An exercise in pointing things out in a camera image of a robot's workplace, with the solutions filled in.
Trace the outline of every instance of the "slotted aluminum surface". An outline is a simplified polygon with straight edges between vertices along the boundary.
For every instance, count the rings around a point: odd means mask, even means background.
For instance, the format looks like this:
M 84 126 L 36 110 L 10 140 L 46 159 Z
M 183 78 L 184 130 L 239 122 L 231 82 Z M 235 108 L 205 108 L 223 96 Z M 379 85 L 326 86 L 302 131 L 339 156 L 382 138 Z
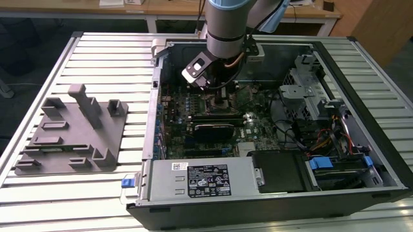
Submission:
M 2 163 L 0 175 L 1 231 L 147 231 L 128 215 L 119 200 L 120 180 L 140 170 L 141 147 L 147 121 L 152 67 L 151 42 L 155 38 L 195 39 L 183 34 L 84 33 L 72 38 L 66 56 L 61 58 L 49 76 L 45 96 L 72 102 L 65 91 L 72 83 L 84 83 L 89 96 L 98 101 L 120 99 L 129 106 L 119 165 L 113 172 L 16 176 L 13 164 L 18 151 L 28 143 L 41 120 L 41 111 L 33 106 L 33 117 L 21 133 L 16 133 L 16 147 Z M 356 43 L 346 38 L 258 36 L 264 40 L 314 41 L 327 48 L 343 74 L 371 111 L 406 163 L 413 167 L 413 110 L 399 89 L 385 75 Z M 326 77 L 336 97 L 335 87 Z M 128 199 L 136 193 L 127 189 Z M 274 223 L 189 229 L 189 231 L 411 231 L 413 198 L 383 203 L 348 217 L 306 219 Z

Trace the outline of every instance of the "blue latch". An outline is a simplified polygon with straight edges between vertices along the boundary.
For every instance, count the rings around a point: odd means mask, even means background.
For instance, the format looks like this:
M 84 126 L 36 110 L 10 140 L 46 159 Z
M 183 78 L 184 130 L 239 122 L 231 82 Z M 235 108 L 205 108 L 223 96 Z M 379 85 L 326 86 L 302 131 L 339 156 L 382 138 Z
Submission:
M 363 161 L 366 162 L 367 167 L 372 166 L 372 160 L 371 160 L 370 156 L 364 156 Z
M 135 178 L 132 179 L 121 179 L 121 188 L 129 189 L 135 187 Z
M 328 157 L 315 157 L 310 160 L 311 169 L 332 168 L 332 163 Z

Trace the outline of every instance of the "gray 3d printed holder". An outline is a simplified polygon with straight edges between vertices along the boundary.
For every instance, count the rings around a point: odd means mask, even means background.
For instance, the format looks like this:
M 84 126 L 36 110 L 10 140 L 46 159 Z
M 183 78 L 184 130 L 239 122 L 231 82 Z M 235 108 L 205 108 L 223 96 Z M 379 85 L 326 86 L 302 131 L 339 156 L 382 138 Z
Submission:
M 16 163 L 16 175 L 116 168 L 128 105 L 119 100 L 97 103 L 82 84 L 70 85 L 68 94 L 77 103 L 62 103 L 60 98 L 44 101 L 44 117 Z

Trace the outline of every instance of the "power supply label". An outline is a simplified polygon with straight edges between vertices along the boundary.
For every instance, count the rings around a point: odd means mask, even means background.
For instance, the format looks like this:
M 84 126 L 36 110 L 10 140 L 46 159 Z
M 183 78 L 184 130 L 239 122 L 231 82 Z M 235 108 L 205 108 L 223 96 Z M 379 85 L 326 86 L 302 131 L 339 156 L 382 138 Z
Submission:
M 225 164 L 187 167 L 187 195 L 189 198 L 231 195 Z

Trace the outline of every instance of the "red wire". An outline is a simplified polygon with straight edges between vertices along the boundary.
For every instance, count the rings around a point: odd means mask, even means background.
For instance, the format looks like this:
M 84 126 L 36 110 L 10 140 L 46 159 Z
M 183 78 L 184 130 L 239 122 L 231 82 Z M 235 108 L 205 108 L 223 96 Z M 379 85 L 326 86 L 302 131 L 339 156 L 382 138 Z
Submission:
M 340 133 L 343 136 L 346 136 L 347 137 L 347 139 L 348 139 L 348 153 L 350 153 L 350 155 L 352 154 L 352 150 L 351 150 L 351 138 L 350 138 L 350 136 L 347 135 L 347 134 L 344 134 L 344 133 Z
M 320 132 L 328 131 L 328 130 L 330 130 L 330 129 L 320 129 L 320 130 L 319 130 L 318 135 L 316 135 L 316 143 L 318 143 L 318 141 L 319 141 Z

